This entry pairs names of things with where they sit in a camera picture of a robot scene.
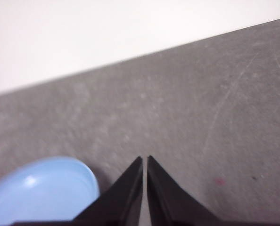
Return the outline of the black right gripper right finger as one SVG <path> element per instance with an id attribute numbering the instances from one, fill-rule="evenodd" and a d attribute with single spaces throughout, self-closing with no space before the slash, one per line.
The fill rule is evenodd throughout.
<path id="1" fill-rule="evenodd" d="M 148 157 L 147 196 L 153 226 L 195 226 L 217 216 L 185 192 L 153 156 Z"/>

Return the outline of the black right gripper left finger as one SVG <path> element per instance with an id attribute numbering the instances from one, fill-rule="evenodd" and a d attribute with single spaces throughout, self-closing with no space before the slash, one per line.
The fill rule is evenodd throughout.
<path id="1" fill-rule="evenodd" d="M 77 226 L 137 226 L 143 194 L 143 160 L 137 157 L 115 183 L 74 218 Z"/>

